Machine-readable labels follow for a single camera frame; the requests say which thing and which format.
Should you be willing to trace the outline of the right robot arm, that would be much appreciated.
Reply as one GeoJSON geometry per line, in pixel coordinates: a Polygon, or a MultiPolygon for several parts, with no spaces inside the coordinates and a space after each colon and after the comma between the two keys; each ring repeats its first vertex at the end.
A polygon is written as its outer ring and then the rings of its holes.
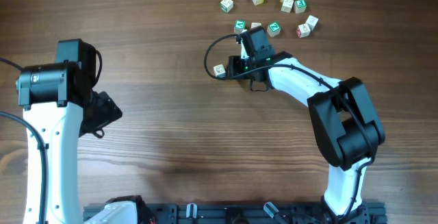
{"type": "Polygon", "coordinates": [[[345,223],[358,216],[366,168],[374,163],[385,133],[364,83],[327,77],[291,54],[275,53],[266,31],[255,27],[235,35],[242,50],[227,65],[227,79],[263,82],[308,107],[315,141],[328,162],[322,203],[328,220],[345,223]]]}

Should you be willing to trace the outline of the blue edged wooden block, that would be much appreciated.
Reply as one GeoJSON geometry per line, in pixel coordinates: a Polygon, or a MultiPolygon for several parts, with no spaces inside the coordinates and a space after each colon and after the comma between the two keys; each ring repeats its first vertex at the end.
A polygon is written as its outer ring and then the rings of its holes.
{"type": "Polygon", "coordinates": [[[222,64],[216,65],[214,67],[214,74],[218,78],[224,78],[227,76],[226,69],[222,64]]]}

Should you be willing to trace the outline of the cream wooden block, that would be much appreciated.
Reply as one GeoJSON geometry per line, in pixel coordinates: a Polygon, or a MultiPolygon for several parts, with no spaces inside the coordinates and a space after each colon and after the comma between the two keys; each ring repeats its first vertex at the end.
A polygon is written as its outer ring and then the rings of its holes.
{"type": "Polygon", "coordinates": [[[293,7],[294,7],[294,0],[283,0],[281,11],[290,13],[293,7]]]}

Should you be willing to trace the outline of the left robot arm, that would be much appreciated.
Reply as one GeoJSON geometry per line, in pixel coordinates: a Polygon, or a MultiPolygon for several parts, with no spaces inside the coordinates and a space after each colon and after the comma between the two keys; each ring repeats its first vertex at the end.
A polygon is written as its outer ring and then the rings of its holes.
{"type": "Polygon", "coordinates": [[[81,223],[78,140],[104,136],[123,113],[106,92],[95,92],[101,54],[81,39],[61,40],[55,62],[26,66],[16,81],[28,124],[24,223],[81,223]]]}

